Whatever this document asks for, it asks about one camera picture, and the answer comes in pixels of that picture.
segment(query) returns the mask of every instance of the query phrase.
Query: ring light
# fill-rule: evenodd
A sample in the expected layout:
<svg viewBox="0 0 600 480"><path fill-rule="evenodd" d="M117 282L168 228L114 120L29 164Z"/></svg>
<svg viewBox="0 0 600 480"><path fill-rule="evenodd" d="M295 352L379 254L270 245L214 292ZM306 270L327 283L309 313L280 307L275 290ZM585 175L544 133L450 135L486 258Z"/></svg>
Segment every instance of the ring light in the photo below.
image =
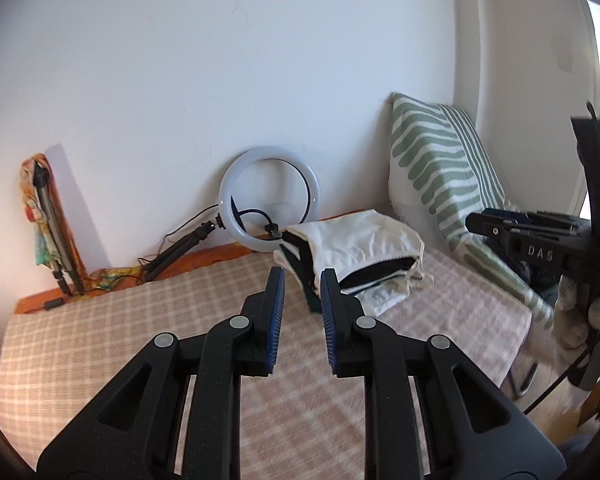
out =
<svg viewBox="0 0 600 480"><path fill-rule="evenodd" d="M250 166L254 162L272 158L291 164L291 166L300 172L304 179L309 194L309 205L307 211L304 213L302 221L313 222L317 220L318 210L320 209L320 187L318 186L318 179L315 177L315 174L309 165L296 153L276 146L261 146L259 148L253 148L243 155L238 156L224 174L222 183L220 184L220 194L218 197L220 216L222 217L222 222L224 223L226 230L231 233L231 236L233 236L236 241L244 245L244 247L248 247L259 253L270 253L275 251L279 248L280 241L261 240L260 238L251 236L240 227L231 210L231 191L233 190L235 181L244 168Z"/></svg>

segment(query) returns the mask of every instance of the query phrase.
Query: folded towel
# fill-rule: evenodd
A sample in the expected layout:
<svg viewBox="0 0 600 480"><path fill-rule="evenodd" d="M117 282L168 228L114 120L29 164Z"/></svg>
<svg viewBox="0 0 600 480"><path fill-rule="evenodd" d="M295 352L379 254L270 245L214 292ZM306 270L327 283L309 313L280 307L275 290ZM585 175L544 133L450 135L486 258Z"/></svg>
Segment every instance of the folded towel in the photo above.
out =
<svg viewBox="0 0 600 480"><path fill-rule="evenodd" d="M336 270L345 294L377 317L432 278L423 271L424 243L408 225L374 210L285 228L275 261L298 280L312 312L321 312L320 277Z"/></svg>

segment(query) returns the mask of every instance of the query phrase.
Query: white cloth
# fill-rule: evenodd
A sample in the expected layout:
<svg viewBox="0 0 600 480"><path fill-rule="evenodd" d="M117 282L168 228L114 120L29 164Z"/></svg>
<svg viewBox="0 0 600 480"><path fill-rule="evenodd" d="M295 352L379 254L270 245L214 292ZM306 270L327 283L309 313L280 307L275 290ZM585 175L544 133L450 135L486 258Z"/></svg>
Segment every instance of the white cloth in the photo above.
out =
<svg viewBox="0 0 600 480"><path fill-rule="evenodd" d="M408 225L377 211L351 213L289 226L284 230L309 244L315 274L313 285L318 296L324 269L335 269L337 280L341 282L352 273L381 262L407 257L415 260L408 270L397 270L380 280L342 290L360 300L367 316L380 316L403 301L412 286L423 287L433 282L423 271L424 242L419 235ZM299 256L292 245L285 243L285 247ZM282 251L274 251L273 258L295 276Z"/></svg>

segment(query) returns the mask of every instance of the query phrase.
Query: chair leg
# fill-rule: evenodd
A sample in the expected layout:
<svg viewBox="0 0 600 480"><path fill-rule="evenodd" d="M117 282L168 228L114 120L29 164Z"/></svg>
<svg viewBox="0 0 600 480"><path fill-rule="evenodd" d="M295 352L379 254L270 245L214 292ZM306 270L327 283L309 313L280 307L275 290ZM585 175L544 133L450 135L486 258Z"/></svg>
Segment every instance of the chair leg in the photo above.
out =
<svg viewBox="0 0 600 480"><path fill-rule="evenodd" d="M522 383L518 386L516 378L513 377L513 371L509 368L507 372L507 379L511 384L511 397L512 400L518 400L525 396L525 394L529 391L529 387L536 376L536 372L538 371L538 362L534 362L529 368L529 371L526 373L524 379L522 379Z"/></svg>

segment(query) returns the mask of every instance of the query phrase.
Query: mattress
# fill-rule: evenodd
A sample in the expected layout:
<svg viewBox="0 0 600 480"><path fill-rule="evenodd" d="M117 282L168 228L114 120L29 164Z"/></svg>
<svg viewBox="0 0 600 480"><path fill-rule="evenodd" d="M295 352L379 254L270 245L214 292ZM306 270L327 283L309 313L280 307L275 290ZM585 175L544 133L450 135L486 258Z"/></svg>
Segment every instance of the mattress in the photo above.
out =
<svg viewBox="0 0 600 480"><path fill-rule="evenodd" d="M157 333L207 332L264 289L270 254L193 270L49 312L12 316L0 359L0 428L35 468L42 450ZM500 384L530 323L530 311L435 250L424 265L435 283L414 290L380 319L398 333L448 335ZM362 378L337 379L321 315L286 280L277 365L268 378L243 378L241 472L245 479L362 478ZM192 392L193 380L189 388Z"/></svg>

